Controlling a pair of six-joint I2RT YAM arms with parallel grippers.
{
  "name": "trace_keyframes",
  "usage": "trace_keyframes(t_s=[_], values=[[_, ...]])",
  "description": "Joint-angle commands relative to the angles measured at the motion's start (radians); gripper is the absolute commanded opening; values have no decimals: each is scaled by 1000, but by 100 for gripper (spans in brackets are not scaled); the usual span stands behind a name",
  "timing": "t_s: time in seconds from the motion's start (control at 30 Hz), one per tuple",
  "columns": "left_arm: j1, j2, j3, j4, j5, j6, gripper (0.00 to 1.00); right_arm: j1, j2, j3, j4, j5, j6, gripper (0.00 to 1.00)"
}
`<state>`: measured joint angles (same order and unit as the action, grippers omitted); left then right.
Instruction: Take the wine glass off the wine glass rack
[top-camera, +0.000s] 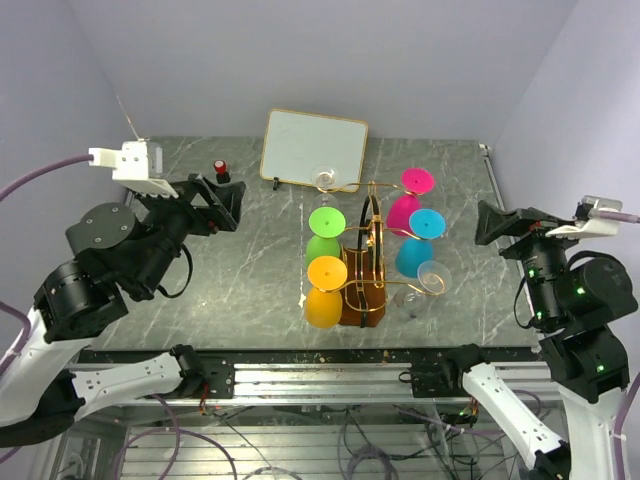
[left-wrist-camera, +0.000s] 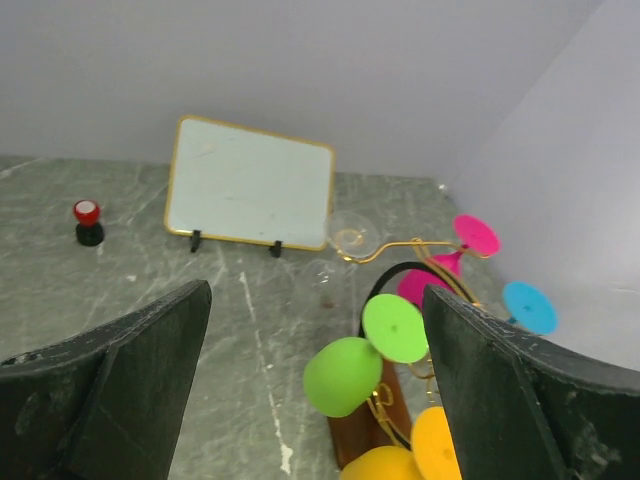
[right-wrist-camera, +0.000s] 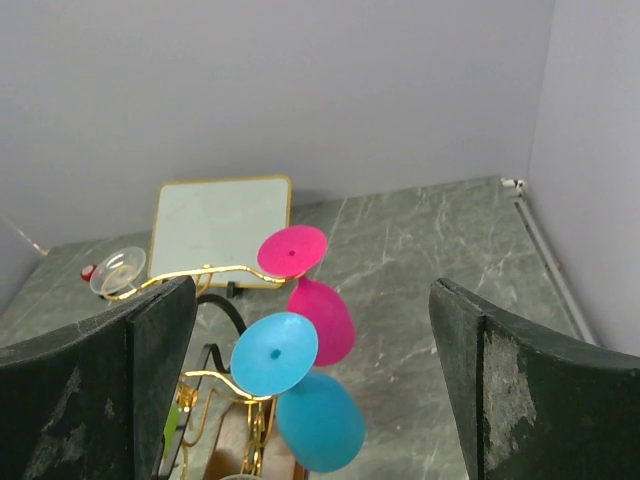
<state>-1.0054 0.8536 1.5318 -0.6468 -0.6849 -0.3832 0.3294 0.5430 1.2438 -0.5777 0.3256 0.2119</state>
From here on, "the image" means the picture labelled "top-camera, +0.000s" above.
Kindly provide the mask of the clear wine glass front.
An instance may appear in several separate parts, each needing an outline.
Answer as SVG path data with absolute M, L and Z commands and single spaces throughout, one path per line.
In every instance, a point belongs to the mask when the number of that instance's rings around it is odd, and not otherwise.
M 392 299 L 399 320 L 407 323 L 423 318 L 429 301 L 446 294 L 452 284 L 452 274 L 444 264 L 433 260 L 421 263 L 415 282 L 402 285 Z

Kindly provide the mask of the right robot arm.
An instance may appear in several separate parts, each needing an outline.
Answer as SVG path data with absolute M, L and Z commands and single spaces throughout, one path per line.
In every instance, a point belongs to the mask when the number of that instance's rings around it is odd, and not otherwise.
M 579 250 L 583 239 L 612 237 L 638 217 L 620 201 L 585 196 L 572 219 L 535 208 L 501 210 L 478 205 L 475 241 L 512 238 L 501 256 L 523 267 L 528 327 L 539 335 L 540 354 L 564 405 L 568 433 L 549 429 L 506 385 L 483 349 L 449 351 L 440 375 L 450 394 L 467 393 L 509 438 L 534 479 L 623 479 L 623 424 L 639 388 L 628 354 L 611 331 L 615 320 L 637 311 L 624 265 L 602 252 Z

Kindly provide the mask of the orange wine glass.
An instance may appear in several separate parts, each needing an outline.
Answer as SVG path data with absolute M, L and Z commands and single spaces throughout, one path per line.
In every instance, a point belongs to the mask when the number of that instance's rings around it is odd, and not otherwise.
M 347 267 L 333 256 L 314 259 L 307 270 L 311 289 L 305 303 L 305 318 L 314 327 L 331 328 L 340 322 L 343 300 L 340 290 L 347 280 Z

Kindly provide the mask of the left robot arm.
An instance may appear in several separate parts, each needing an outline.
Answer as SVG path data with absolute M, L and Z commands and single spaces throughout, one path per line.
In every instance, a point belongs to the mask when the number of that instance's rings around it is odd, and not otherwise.
M 244 182 L 216 185 L 200 175 L 176 184 L 169 197 L 140 195 L 146 215 L 103 203 L 68 228 L 73 258 L 36 291 L 28 329 L 1 361 L 1 444 L 35 445 L 92 413 L 151 396 L 192 397 L 214 384 L 195 350 L 176 345 L 149 360 L 105 371 L 74 373 L 68 365 L 129 302 L 165 296 L 171 263 L 189 256 L 189 236 L 233 232 L 240 223 Z

